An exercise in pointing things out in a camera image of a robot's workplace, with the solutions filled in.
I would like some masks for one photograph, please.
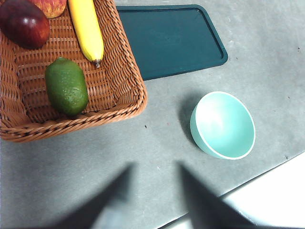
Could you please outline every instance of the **yellow banana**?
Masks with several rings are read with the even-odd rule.
[[[93,0],[68,0],[68,3],[82,53],[99,68],[104,44]]]

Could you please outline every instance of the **apple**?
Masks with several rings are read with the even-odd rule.
[[[27,49],[41,47],[49,38],[49,20],[28,0],[6,0],[0,6],[0,29],[10,40]]]
[[[29,0],[38,6],[47,18],[60,16],[66,8],[67,0]]]

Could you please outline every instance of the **brown wicker basket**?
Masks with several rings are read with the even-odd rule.
[[[94,2],[105,46],[99,69],[83,56],[68,9],[50,19],[50,38],[40,49],[23,49],[0,32],[1,138],[27,142],[131,118],[144,110],[147,92],[114,1]],[[45,68],[59,56],[76,62],[87,83],[88,106],[73,119],[55,111],[46,94]]]

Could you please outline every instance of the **green avocado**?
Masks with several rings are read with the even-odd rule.
[[[45,71],[51,105],[67,116],[74,116],[88,104],[84,73],[73,61],[59,57]]]

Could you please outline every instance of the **bowl rim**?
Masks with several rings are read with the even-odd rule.
[[[249,148],[249,150],[244,153],[243,155],[241,156],[238,156],[238,157],[231,157],[231,156],[225,156],[221,153],[218,153],[216,150],[214,150],[210,144],[208,144],[208,142],[206,141],[204,135],[201,133],[200,129],[198,128],[198,124],[197,124],[197,107],[199,106],[199,104],[204,100],[206,99],[208,96],[212,95],[212,94],[225,94],[227,96],[230,96],[232,97],[233,99],[235,99],[239,104],[241,104],[243,106],[243,108],[246,110],[246,112],[248,113],[249,117],[250,117],[250,120],[251,120],[251,123],[252,123],[252,126],[253,126],[253,131],[254,131],[254,136],[253,136],[253,141],[252,141],[252,145],[251,147]],[[202,97],[200,99],[200,101],[198,102],[197,106],[196,106],[196,111],[195,111],[195,123],[196,123],[196,128],[198,130],[198,133],[200,135],[200,138],[203,140],[204,144],[209,148],[209,150],[211,150],[214,154],[216,154],[218,157],[220,158],[223,158],[223,159],[228,159],[228,160],[238,160],[238,159],[241,159],[241,158],[244,158],[245,156],[247,156],[253,149],[254,147],[254,144],[255,144],[255,139],[256,139],[256,130],[255,130],[255,125],[254,125],[254,121],[253,121],[253,118],[249,112],[249,110],[247,109],[247,107],[243,104],[242,101],[240,101],[238,98],[236,98],[234,95],[230,94],[230,93],[227,93],[227,92],[221,92],[221,91],[216,91],[216,92],[210,92],[208,94],[206,94],[204,97]]]

